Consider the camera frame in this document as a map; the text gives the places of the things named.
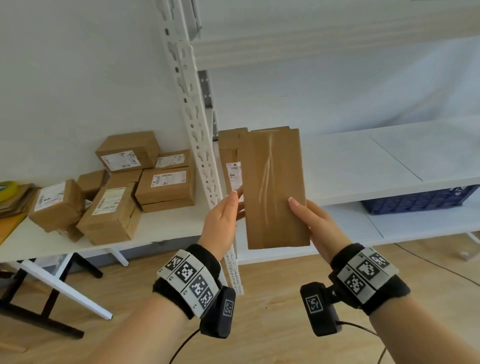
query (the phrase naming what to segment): black cable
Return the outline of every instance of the black cable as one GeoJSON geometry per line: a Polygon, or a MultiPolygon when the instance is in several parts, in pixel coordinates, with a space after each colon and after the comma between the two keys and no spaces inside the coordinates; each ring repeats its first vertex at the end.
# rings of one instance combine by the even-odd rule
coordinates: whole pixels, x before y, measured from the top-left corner
{"type": "Polygon", "coordinates": [[[380,354],[380,358],[378,358],[377,364],[380,364],[380,362],[384,358],[384,355],[385,355],[386,351],[387,351],[387,347],[385,346],[384,351],[382,351],[382,353],[380,354]]]}
{"type": "Polygon", "coordinates": [[[461,274],[459,274],[459,273],[457,273],[457,272],[454,272],[454,271],[452,271],[452,270],[449,270],[448,268],[445,268],[445,267],[443,267],[443,266],[441,266],[441,265],[439,265],[439,264],[437,264],[437,263],[434,263],[434,262],[432,262],[432,261],[430,261],[430,260],[428,260],[428,259],[426,259],[426,258],[423,258],[423,257],[421,257],[420,255],[416,255],[414,252],[411,252],[410,250],[405,249],[405,248],[404,248],[403,246],[401,246],[400,244],[395,243],[395,245],[398,246],[400,249],[405,250],[407,253],[410,253],[410,254],[416,256],[417,258],[420,258],[420,259],[422,259],[422,260],[424,260],[424,261],[426,261],[426,262],[429,262],[430,264],[433,264],[434,266],[437,266],[437,267],[439,267],[439,268],[441,268],[441,269],[445,269],[445,270],[449,271],[450,273],[456,274],[457,276],[462,277],[462,278],[464,278],[464,279],[466,279],[466,280],[469,280],[469,281],[472,282],[473,284],[476,284],[477,286],[480,287],[480,283],[477,283],[477,282],[475,282],[474,280],[472,280],[472,279],[470,279],[470,278],[467,278],[467,277],[465,277],[465,276],[462,276],[461,274]]]}
{"type": "Polygon", "coordinates": [[[363,326],[360,326],[360,325],[357,325],[357,324],[352,324],[351,322],[337,321],[336,323],[339,324],[339,325],[350,325],[350,326],[354,326],[354,327],[356,327],[356,328],[361,328],[362,330],[368,331],[368,332],[370,332],[371,334],[374,334],[375,336],[378,336],[375,331],[372,331],[372,330],[370,330],[370,329],[368,329],[368,328],[364,328],[363,326]]]}
{"type": "Polygon", "coordinates": [[[198,334],[200,332],[200,329],[196,330],[193,334],[191,334],[184,342],[183,344],[180,345],[179,349],[175,352],[175,354],[173,354],[170,362],[168,364],[172,364],[173,362],[173,359],[175,359],[175,357],[177,356],[177,354],[180,352],[180,350],[185,346],[185,344],[188,342],[188,340],[190,340],[191,338],[193,338],[196,334],[198,334]]]}

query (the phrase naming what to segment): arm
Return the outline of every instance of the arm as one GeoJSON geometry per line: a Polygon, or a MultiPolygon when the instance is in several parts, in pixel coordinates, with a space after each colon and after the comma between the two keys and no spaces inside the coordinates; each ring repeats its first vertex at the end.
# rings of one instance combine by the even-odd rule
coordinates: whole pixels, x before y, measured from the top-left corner
{"type": "MultiPolygon", "coordinates": [[[[328,264],[352,244],[328,213],[312,201],[302,206],[291,198],[289,204],[310,227],[311,240],[328,264]]],[[[386,301],[370,315],[370,322],[397,364],[480,363],[475,349],[426,312],[411,295],[386,301]]]]}
{"type": "MultiPolygon", "coordinates": [[[[198,243],[218,261],[232,245],[239,208],[242,209],[243,204],[239,206],[239,196],[233,192],[205,218],[198,243]]],[[[187,322],[188,317],[180,308],[160,294],[153,293],[97,347],[86,363],[168,363],[187,322]]]]}

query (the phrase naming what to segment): black metal frame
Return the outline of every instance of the black metal frame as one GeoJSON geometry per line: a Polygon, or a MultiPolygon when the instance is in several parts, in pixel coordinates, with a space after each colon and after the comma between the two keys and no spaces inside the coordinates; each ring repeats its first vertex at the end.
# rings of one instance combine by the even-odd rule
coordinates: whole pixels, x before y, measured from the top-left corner
{"type": "MultiPolygon", "coordinates": [[[[68,262],[67,266],[65,267],[59,278],[62,282],[64,282],[67,278],[67,275],[70,272],[73,263],[76,263],[97,279],[102,278],[103,276],[103,273],[96,266],[91,264],[80,254],[73,253],[72,258],[68,262]]],[[[26,322],[30,325],[44,328],[46,330],[56,332],[65,336],[70,336],[74,339],[83,338],[83,331],[49,318],[53,306],[55,305],[55,302],[57,301],[60,293],[55,289],[52,289],[52,292],[50,293],[50,296],[45,302],[45,306],[43,307],[41,314],[37,314],[35,312],[11,303],[14,295],[17,293],[26,276],[27,272],[25,272],[23,269],[19,269],[18,272],[15,274],[15,276],[13,277],[13,282],[9,284],[2,297],[0,298],[0,315],[8,316],[16,320],[26,322]]]]}

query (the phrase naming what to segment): white table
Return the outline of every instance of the white table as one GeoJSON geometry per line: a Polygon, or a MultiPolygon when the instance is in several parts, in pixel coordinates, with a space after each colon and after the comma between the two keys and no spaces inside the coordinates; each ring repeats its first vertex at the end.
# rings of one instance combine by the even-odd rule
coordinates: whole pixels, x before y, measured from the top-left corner
{"type": "Polygon", "coordinates": [[[195,206],[142,214],[135,238],[123,243],[93,245],[86,237],[72,243],[56,232],[45,233],[26,218],[0,245],[0,263],[9,263],[16,269],[23,269],[38,280],[109,320],[112,318],[112,313],[60,280],[60,275],[72,254],[104,250],[106,253],[113,253],[122,264],[127,265],[128,262],[119,253],[122,248],[200,235],[205,216],[209,211],[201,183],[197,183],[196,199],[195,206]],[[29,260],[51,255],[61,256],[53,274],[29,260]]]}

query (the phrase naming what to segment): fingernail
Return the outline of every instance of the fingernail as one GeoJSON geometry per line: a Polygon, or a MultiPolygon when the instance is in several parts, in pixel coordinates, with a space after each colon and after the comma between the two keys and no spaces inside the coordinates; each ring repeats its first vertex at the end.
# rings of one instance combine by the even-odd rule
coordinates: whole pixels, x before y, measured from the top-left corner
{"type": "Polygon", "coordinates": [[[299,205],[299,202],[296,199],[294,199],[293,197],[289,197],[288,202],[290,202],[290,204],[292,206],[298,206],[299,205]]]}

